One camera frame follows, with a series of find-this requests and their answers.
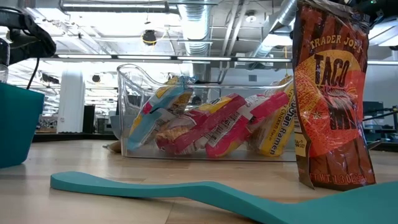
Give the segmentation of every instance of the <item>yellow packaging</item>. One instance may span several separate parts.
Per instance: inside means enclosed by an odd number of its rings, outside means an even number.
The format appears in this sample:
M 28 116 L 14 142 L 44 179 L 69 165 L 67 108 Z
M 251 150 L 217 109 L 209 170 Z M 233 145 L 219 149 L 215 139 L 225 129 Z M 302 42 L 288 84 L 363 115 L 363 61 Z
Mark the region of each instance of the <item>yellow packaging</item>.
M 285 85 L 278 89 L 266 90 L 265 96 L 271 96 L 284 91 L 289 97 L 289 103 L 272 116 L 268 117 L 259 128 L 257 128 L 248 139 L 248 148 L 265 156 L 280 156 L 290 138 L 294 128 L 295 98 L 293 76 L 286 77 L 272 83 L 274 86 Z

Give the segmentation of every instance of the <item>clear plastic bin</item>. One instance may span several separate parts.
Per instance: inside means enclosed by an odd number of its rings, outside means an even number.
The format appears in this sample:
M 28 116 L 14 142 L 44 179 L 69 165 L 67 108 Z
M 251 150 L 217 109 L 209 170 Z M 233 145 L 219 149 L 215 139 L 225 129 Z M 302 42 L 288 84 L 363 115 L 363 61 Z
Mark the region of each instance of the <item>clear plastic bin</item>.
M 174 155 L 158 149 L 155 141 L 150 141 L 139 149 L 128 148 L 128 138 L 134 119 L 139 114 L 140 108 L 160 87 L 167 85 L 155 81 L 142 68 L 134 64 L 126 64 L 118 67 L 119 78 L 119 111 L 121 123 L 121 145 L 122 155 L 125 157 L 148 158 L 148 159 L 209 159 L 204 149 L 199 149 L 189 155 Z M 203 93 L 207 96 L 202 103 L 217 99 L 220 95 L 227 95 L 233 92 L 241 94 L 246 90 L 258 90 L 264 93 L 266 90 L 278 89 L 284 85 L 247 86 L 247 85 L 217 85 L 217 84 L 192 84 L 187 85 L 194 89 L 194 93 Z M 185 111 L 197 106 L 188 105 Z M 295 161 L 293 138 L 290 138 L 291 147 L 287 147 L 283 155 L 279 157 L 267 157 L 258 152 L 248 150 L 246 143 L 242 144 L 228 155 L 216 160 L 233 161 Z

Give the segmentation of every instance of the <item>plastic storage container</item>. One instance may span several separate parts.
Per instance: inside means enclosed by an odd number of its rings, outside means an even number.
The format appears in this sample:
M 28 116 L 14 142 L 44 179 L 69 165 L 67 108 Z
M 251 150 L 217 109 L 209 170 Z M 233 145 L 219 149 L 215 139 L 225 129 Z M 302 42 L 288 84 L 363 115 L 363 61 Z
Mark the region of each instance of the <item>plastic storage container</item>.
M 0 83 L 0 168 L 26 160 L 43 103 L 43 94 Z
M 120 111 L 120 127 L 121 127 L 121 145 L 122 155 L 125 157 L 137 158 L 156 158 L 156 159 L 211 159 L 206 151 L 203 149 L 195 151 L 190 155 L 175 155 L 165 151 L 159 150 L 155 141 L 149 141 L 140 148 L 129 148 L 129 135 L 133 120 L 139 114 L 142 105 L 145 105 L 150 96 L 156 90 L 162 87 L 170 87 L 159 83 L 151 78 L 143 69 L 137 65 L 127 64 L 118 67 L 118 80 L 119 80 L 119 111 Z M 188 88 L 193 88 L 193 95 L 190 98 L 185 111 L 197 107 L 192 103 L 195 94 L 205 94 L 207 97 L 202 103 L 211 102 L 218 97 L 228 95 L 230 93 L 243 94 L 245 91 L 250 90 L 253 94 L 264 94 L 266 90 L 278 89 L 284 85 L 269 85 L 269 86 L 247 86 L 247 85 L 217 85 L 217 84 L 188 84 Z M 131 101 L 131 95 L 137 96 L 140 101 Z M 244 143 L 237 150 L 229 153 L 226 156 L 216 158 L 218 160 L 234 160 L 234 161 L 295 161 L 295 154 L 283 154 L 280 157 L 266 157 L 248 150 L 247 144 Z

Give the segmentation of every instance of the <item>red snack bag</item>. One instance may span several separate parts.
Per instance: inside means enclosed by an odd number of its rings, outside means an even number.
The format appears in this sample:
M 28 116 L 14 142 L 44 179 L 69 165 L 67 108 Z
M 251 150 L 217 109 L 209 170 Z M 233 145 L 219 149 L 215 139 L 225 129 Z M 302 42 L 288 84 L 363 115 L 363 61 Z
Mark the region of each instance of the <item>red snack bag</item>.
M 366 16 L 326 0 L 300 0 L 293 67 L 300 181 L 349 190 L 375 184 L 362 128 Z
M 245 105 L 207 135 L 209 139 L 206 143 L 207 156 L 222 157 L 237 149 L 252 134 L 248 124 L 260 123 L 288 102 L 289 97 L 284 92 L 276 93 L 271 97 L 253 95 L 246 98 Z
M 162 126 L 156 135 L 157 146 L 176 155 L 190 154 L 206 144 L 204 135 L 245 103 L 233 93 L 192 109 Z

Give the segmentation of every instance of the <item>ramen noodle package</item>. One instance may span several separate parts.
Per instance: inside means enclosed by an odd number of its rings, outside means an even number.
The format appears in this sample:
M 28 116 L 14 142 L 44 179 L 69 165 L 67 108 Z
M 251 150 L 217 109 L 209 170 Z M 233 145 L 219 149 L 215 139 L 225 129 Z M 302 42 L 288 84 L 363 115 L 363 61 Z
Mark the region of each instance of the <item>ramen noodle package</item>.
M 326 0 L 301 0 L 293 67 L 300 181 L 349 190 L 375 184 L 362 130 L 366 16 Z
M 287 75 L 283 80 L 272 83 L 281 86 L 277 89 L 265 91 L 266 96 L 284 92 L 289 102 L 279 108 L 260 125 L 250 125 L 253 134 L 248 139 L 248 148 L 265 156 L 280 156 L 293 131 L 295 114 L 295 98 L 293 90 L 293 76 Z
M 176 155 L 195 152 L 205 146 L 206 134 L 244 104 L 244 98 L 233 93 L 192 109 L 162 127 L 157 146 Z
M 246 104 L 222 121 L 209 135 L 206 144 L 208 157 L 222 157 L 238 148 L 251 135 L 248 124 L 260 123 L 274 111 L 289 102 L 286 93 L 280 92 L 266 97 L 253 95 Z
M 153 140 L 161 125 L 184 112 L 193 92 L 186 85 L 190 82 L 188 77 L 174 77 L 166 82 L 170 86 L 159 88 L 149 98 L 132 124 L 127 141 L 128 150 L 136 150 Z

